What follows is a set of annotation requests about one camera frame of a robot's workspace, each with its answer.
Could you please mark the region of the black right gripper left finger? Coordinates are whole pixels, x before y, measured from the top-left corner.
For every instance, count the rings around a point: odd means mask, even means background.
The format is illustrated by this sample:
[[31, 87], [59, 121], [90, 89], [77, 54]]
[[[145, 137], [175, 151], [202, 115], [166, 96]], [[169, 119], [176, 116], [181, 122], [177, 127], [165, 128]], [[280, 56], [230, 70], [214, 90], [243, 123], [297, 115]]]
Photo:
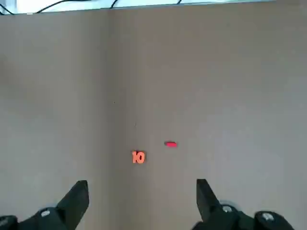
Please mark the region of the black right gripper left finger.
[[14, 215], [1, 216], [0, 228], [2, 230], [74, 230], [88, 207], [88, 182], [80, 180], [55, 207], [43, 208], [21, 222]]

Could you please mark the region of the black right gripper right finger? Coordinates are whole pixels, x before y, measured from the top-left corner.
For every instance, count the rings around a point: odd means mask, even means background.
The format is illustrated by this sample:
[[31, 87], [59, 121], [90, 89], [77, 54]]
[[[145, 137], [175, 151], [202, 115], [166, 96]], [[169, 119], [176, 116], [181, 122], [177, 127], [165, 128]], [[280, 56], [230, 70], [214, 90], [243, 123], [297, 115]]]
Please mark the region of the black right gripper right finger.
[[196, 181], [196, 203], [201, 216], [194, 230], [292, 230], [292, 225], [280, 214], [258, 211], [254, 217], [232, 205], [222, 204], [206, 179]]

